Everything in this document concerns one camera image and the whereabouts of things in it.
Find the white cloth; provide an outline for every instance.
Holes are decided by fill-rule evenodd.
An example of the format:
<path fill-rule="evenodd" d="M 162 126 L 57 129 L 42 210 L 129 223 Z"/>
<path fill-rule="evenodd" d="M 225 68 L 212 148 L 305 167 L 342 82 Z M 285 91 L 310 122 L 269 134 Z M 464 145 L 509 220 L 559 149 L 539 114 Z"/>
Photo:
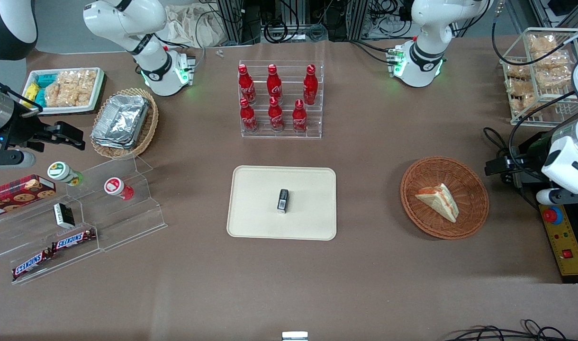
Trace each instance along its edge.
<path fill-rule="evenodd" d="M 217 4 L 214 2 L 209 4 L 195 2 L 185 6 L 167 5 L 165 11 L 169 29 L 167 39 L 172 43 L 211 47 L 227 40 L 226 32 L 222 27 L 223 19 L 218 14 Z"/>

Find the cookie box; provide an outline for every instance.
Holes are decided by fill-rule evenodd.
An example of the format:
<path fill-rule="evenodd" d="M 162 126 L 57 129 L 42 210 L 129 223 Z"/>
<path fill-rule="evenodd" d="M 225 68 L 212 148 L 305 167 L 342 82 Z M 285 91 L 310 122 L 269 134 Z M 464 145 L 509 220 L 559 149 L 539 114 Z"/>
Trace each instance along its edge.
<path fill-rule="evenodd" d="M 0 215 L 43 198 L 55 196 L 55 184 L 29 175 L 0 186 Z"/>

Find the aluminum foil container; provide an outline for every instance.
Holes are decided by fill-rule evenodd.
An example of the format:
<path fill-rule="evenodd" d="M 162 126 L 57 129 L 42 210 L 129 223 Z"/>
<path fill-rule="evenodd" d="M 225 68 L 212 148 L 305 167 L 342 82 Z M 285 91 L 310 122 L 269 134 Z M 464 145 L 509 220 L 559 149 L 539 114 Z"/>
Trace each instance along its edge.
<path fill-rule="evenodd" d="M 148 100 L 141 96 L 113 96 L 104 107 L 91 138 L 105 147 L 135 147 L 149 106 Z"/>

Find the round wicker basket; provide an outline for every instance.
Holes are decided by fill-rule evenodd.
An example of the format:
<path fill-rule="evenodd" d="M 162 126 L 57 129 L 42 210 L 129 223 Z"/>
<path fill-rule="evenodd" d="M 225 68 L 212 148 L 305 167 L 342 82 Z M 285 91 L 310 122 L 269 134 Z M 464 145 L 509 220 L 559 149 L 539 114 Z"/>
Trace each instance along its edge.
<path fill-rule="evenodd" d="M 444 183 L 460 210 L 455 223 L 415 197 L 424 187 Z M 414 162 L 401 181 L 401 201 L 409 218 L 429 235 L 462 239 L 477 233 L 487 219 L 489 198 L 476 173 L 458 160 L 428 157 Z"/>

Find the oval wicker basket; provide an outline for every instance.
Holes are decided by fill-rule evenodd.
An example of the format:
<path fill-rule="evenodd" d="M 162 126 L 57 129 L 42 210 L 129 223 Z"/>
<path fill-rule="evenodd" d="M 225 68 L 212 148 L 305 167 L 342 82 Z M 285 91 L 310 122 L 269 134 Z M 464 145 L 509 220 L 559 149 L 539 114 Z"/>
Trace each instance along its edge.
<path fill-rule="evenodd" d="M 460 210 L 455 223 L 415 197 L 421 188 L 441 183 L 449 188 Z M 489 213 L 489 198 L 482 181 L 468 166 L 447 157 L 428 157 L 414 162 L 403 175 L 401 201 L 417 227 L 442 239 L 462 239 L 477 233 Z"/>
<path fill-rule="evenodd" d="M 137 138 L 137 143 L 135 144 L 135 147 L 133 147 L 133 149 L 104 147 L 103 145 L 95 143 L 93 139 L 91 139 L 91 144 L 93 145 L 94 149 L 98 152 L 98 154 L 103 157 L 117 158 L 122 157 L 123 155 L 129 153 L 133 153 L 134 155 L 140 155 L 146 150 L 150 142 L 152 142 L 152 138 L 154 137 L 154 131 L 156 130 L 156 125 L 159 123 L 159 109 L 157 108 L 152 95 L 150 95 L 147 91 L 142 89 L 135 89 L 135 88 L 125 89 L 118 91 L 114 95 L 129 95 L 129 96 L 139 95 L 150 101 L 150 108 L 148 108 L 148 112 L 146 113 L 147 116 L 146 119 L 144 120 L 144 124 L 142 125 L 142 130 L 140 131 L 139 136 Z M 101 117 L 101 112 L 103 112 L 103 108 L 106 106 L 108 101 L 113 96 L 106 99 L 106 102 L 101 105 L 100 110 L 98 111 L 98 116 L 96 116 L 96 119 L 93 123 L 93 127 L 95 127 L 96 124 L 98 123 Z"/>

